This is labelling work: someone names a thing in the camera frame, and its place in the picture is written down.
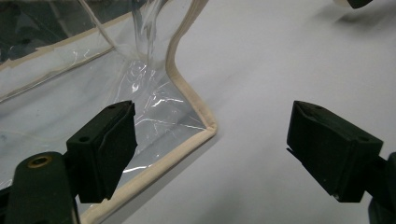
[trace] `white table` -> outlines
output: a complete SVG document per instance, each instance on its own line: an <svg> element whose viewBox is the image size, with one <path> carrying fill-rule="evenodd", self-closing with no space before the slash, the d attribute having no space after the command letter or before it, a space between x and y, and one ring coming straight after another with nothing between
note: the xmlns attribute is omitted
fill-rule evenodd
<svg viewBox="0 0 396 224"><path fill-rule="evenodd" d="M218 134L105 223L369 223L286 150L294 100L322 105L396 151L396 2L211 0L182 39L181 74Z"/></svg>

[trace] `transparent plastic sheet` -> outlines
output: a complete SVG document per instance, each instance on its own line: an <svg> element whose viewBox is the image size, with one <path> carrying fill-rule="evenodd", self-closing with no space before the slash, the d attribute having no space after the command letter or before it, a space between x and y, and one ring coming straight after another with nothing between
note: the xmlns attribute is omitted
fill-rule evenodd
<svg viewBox="0 0 396 224"><path fill-rule="evenodd" d="M43 151L65 153L65 141L116 102L135 103L138 143L119 187L207 129L165 66L171 40L193 0L65 2L72 2L73 16L56 13L59 6L52 1L38 2L56 15L68 34L64 40L40 42L30 49L21 45L18 48L26 51L19 55L13 55L16 46L1 42L0 189L12 184L19 162ZM22 7L20 12L13 14L17 24L35 17L29 12L26 18ZM9 18L3 11L2 16ZM53 31L40 20L35 23L27 22L13 33L19 35L25 26ZM1 35L0 40L8 37ZM31 39L25 42L36 42ZM83 212L89 205L78 207Z"/></svg>

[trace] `white surface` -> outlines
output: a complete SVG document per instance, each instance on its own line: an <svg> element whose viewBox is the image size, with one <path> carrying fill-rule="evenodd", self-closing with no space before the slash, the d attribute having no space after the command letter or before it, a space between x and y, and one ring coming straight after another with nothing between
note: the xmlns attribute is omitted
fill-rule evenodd
<svg viewBox="0 0 396 224"><path fill-rule="evenodd" d="M322 105L396 150L396 2L209 1L182 39L181 74L219 133L106 223L369 223L286 151L294 100Z"/></svg>

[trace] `clear vinyl pouch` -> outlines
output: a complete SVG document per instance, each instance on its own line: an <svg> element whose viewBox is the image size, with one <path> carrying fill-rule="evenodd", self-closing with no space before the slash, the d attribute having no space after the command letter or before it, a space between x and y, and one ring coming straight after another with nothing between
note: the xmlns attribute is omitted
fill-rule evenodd
<svg viewBox="0 0 396 224"><path fill-rule="evenodd" d="M107 105L132 100L138 147L112 200L79 204L98 222L214 135L175 65L206 1L0 3L0 189L19 162L65 142Z"/></svg>

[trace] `transparent bag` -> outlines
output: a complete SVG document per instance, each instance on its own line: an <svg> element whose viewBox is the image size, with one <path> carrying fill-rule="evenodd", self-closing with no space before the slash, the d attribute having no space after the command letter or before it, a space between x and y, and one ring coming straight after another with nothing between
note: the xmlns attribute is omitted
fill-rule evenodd
<svg viewBox="0 0 396 224"><path fill-rule="evenodd" d="M83 223L111 214L216 132L175 65L179 39L207 1L0 3L0 189L19 162L65 141L107 105L135 103L138 147L110 201L79 204Z"/></svg>

